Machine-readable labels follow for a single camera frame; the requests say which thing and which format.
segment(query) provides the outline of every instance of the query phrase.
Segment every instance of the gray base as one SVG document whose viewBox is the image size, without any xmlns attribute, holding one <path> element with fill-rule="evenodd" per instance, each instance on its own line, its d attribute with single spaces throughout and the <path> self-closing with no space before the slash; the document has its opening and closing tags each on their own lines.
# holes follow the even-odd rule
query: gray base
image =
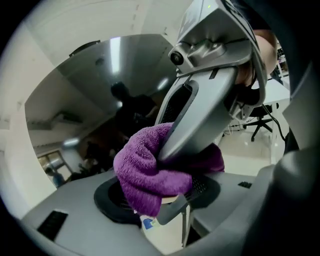
<svg viewBox="0 0 320 256">
<path fill-rule="evenodd" d="M 206 209 L 193 211 L 189 221 L 197 233 L 206 236 L 172 255 L 240 255 L 246 234 L 262 208 L 273 170 L 273 165 L 261 169 L 251 188 L 241 196 L 238 188 L 232 189 L 233 192 L 227 189 L 237 183 L 241 175 L 213 174 L 212 178 L 221 183 L 221 195 Z"/>
<path fill-rule="evenodd" d="M 264 173 L 266 173 L 264 170 L 259 173 L 257 178 L 259 184 L 253 184 L 250 189 L 238 186 L 238 183 L 253 182 L 255 180 L 253 176 L 230 173 L 208 175 L 220 184 L 220 194 L 207 208 L 192 211 L 189 223 L 202 236 L 209 232 L 211 233 L 207 236 L 211 236 L 227 217 L 234 214 L 235 209 L 244 202 L 245 197 L 250 202 L 249 195 L 258 195 L 257 190 L 266 190 L 266 186 L 262 184 L 268 184 L 269 178 Z M 54 241 L 59 246 L 56 251 L 60 251 L 63 247 L 83 256 L 160 255 L 161 253 L 145 238 L 136 225 L 114 223 L 95 206 L 95 190 L 114 176 L 113 171 L 108 171 L 67 183 L 31 210 L 23 218 L 23 225 L 31 230 L 29 233 L 32 234 L 34 241 L 52 254 L 55 251 L 54 244 L 35 230 L 53 210 L 60 210 L 68 213 L 68 217 Z M 248 206 L 246 210 L 249 212 L 252 209 Z M 181 253 L 188 254 L 191 248 L 192 245 Z"/>
</svg>

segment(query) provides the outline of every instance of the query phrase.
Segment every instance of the gray robotic arm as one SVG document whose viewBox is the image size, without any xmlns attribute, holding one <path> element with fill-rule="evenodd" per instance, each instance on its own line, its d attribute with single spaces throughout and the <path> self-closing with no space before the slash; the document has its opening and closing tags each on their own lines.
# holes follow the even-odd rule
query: gray robotic arm
<svg viewBox="0 0 320 256">
<path fill-rule="evenodd" d="M 164 164 L 201 152 L 232 119 L 246 120 L 263 103 L 267 81 L 253 31 L 227 1 L 193 1 L 169 58 L 177 66 L 178 78 L 155 122 L 174 122 L 158 155 Z M 248 61 L 259 83 L 251 103 L 240 100 L 233 90 L 237 66 Z"/>
</svg>

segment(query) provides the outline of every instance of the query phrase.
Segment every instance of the microfiber cloth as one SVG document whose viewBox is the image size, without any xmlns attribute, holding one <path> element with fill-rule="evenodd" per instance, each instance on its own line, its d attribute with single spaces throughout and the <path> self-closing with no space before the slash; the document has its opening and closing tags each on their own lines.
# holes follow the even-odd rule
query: microfiber cloth
<svg viewBox="0 0 320 256">
<path fill-rule="evenodd" d="M 156 156 L 173 123 L 146 127 L 134 134 L 115 156 L 113 167 L 129 205 L 139 214 L 157 216 L 163 197 L 185 194 L 193 172 L 223 172 L 220 149 L 211 144 L 174 167 L 159 169 Z"/>
</svg>

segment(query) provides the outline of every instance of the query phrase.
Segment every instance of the floor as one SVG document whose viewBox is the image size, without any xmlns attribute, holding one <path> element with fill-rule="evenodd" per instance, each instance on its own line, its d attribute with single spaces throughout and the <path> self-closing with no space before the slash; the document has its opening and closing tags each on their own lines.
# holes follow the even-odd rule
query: floor
<svg viewBox="0 0 320 256">
<path fill-rule="evenodd" d="M 275 116 L 284 136 L 288 133 L 289 126 L 281 113 L 288 104 L 289 100 L 279 102 L 278 115 Z M 265 128 L 261 128 L 255 136 L 254 142 L 251 142 L 251 136 L 255 129 L 256 126 L 248 126 L 247 129 L 241 127 L 240 130 L 234 128 L 233 131 L 230 130 L 230 134 L 229 130 L 226 130 L 218 145 L 224 159 L 225 172 L 256 176 L 261 168 L 271 164 L 271 133 Z M 278 135 L 275 140 L 276 162 L 283 156 L 284 149 L 285 143 Z M 143 232 L 149 241 L 165 255 L 182 249 L 181 214 L 164 226 L 157 224 L 148 230 L 143 226 Z"/>
</svg>

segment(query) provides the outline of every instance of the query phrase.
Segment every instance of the black office chair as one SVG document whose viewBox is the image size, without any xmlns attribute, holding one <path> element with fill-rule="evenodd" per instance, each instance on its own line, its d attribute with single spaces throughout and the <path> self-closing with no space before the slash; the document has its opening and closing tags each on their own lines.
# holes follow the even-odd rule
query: black office chair
<svg viewBox="0 0 320 256">
<path fill-rule="evenodd" d="M 272 113 L 272 107 L 270 105 L 266 105 L 266 108 L 269 110 L 270 113 Z M 250 114 L 250 117 L 258 118 L 258 121 L 247 123 L 243 125 L 244 129 L 247 129 L 247 126 L 256 126 L 256 129 L 251 137 L 251 141 L 255 141 L 255 136 L 257 132 L 259 131 L 260 127 L 266 128 L 268 131 L 272 133 L 272 129 L 267 125 L 267 123 L 271 122 L 272 119 L 263 119 L 265 115 L 268 113 L 265 111 L 265 109 L 262 106 L 256 107 L 252 113 Z"/>
</svg>

